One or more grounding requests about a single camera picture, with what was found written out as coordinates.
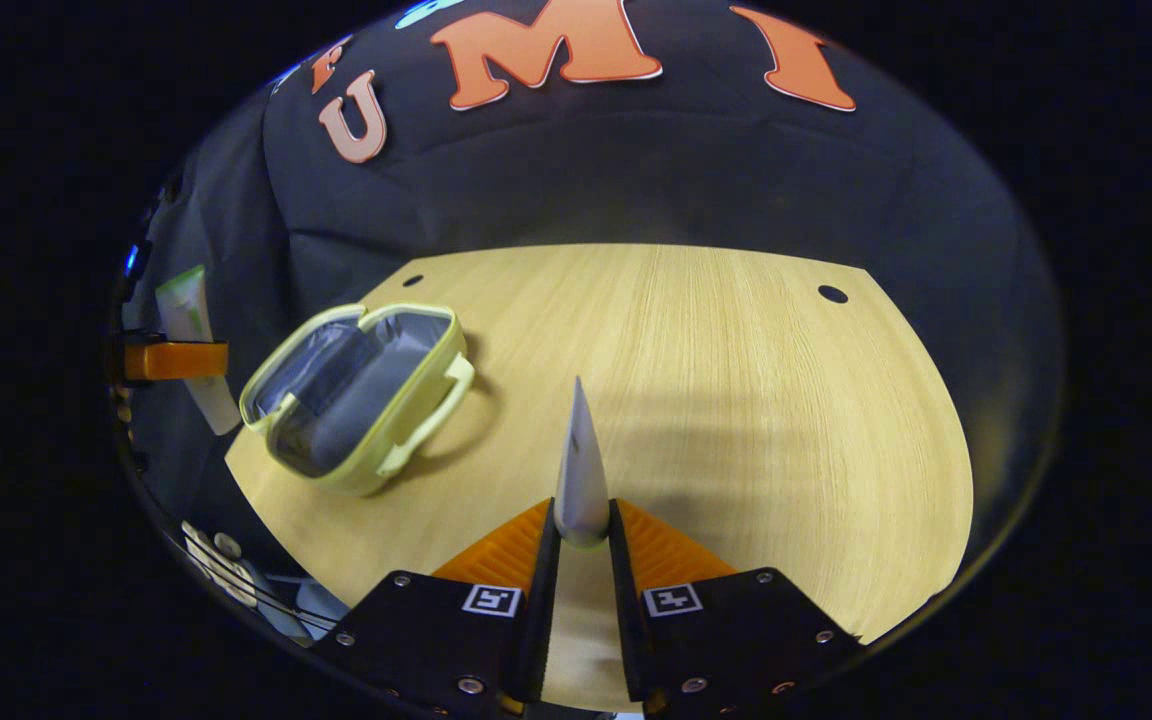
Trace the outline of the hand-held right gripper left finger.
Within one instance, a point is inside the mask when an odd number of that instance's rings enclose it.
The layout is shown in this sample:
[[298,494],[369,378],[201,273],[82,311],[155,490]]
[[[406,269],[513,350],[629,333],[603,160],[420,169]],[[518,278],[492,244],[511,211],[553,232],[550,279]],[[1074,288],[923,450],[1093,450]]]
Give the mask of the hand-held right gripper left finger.
[[406,717],[525,717],[540,700],[561,538],[544,500],[433,573],[396,570],[314,642],[329,673]]

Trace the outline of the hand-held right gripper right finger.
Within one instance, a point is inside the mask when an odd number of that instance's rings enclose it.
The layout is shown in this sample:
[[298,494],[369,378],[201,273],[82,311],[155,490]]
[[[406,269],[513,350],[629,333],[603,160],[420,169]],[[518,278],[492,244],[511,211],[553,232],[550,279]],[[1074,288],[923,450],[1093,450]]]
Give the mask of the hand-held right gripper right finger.
[[776,568],[738,570],[667,521],[609,503],[628,696],[645,717],[787,717],[863,646]]

